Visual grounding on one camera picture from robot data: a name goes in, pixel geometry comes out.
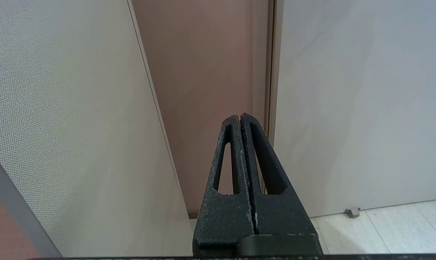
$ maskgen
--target pink wall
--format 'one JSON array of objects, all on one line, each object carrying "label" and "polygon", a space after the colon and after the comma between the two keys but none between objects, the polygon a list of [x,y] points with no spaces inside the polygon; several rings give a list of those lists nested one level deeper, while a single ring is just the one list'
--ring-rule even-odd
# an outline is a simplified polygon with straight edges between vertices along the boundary
[{"label": "pink wall", "polygon": [[252,113],[252,0],[133,4],[185,203],[198,212],[221,122]]},{"label": "pink wall", "polygon": [[38,258],[35,248],[0,204],[0,260]]}]

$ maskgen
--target floor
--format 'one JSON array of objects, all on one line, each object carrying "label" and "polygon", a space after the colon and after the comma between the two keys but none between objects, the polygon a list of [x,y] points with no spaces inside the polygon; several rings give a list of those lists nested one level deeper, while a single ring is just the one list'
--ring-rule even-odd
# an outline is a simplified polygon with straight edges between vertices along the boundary
[{"label": "floor", "polygon": [[436,200],[311,220],[325,254],[436,253]]}]

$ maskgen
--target gray trim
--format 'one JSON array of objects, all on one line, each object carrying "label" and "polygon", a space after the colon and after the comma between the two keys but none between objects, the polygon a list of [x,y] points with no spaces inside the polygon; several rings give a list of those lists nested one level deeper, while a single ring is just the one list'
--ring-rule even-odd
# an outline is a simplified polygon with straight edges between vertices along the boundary
[{"label": "gray trim", "polygon": [[41,257],[62,257],[13,181],[0,164],[0,202]]}]

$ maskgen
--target white wall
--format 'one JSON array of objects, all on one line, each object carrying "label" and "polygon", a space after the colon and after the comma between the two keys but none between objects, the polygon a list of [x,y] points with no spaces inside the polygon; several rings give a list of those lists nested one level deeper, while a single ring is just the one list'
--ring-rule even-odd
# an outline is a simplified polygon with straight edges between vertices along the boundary
[{"label": "white wall", "polygon": [[309,215],[436,199],[436,0],[286,0],[274,148]]},{"label": "white wall", "polygon": [[0,1],[0,163],[65,257],[192,253],[127,1]]}]

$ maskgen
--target white tile floor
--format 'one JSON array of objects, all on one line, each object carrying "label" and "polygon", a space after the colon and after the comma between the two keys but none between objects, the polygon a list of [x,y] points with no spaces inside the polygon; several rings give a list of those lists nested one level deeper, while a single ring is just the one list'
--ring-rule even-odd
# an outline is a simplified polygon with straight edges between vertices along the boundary
[{"label": "white tile floor", "polygon": [[436,253],[436,200],[311,220],[325,254]]}]

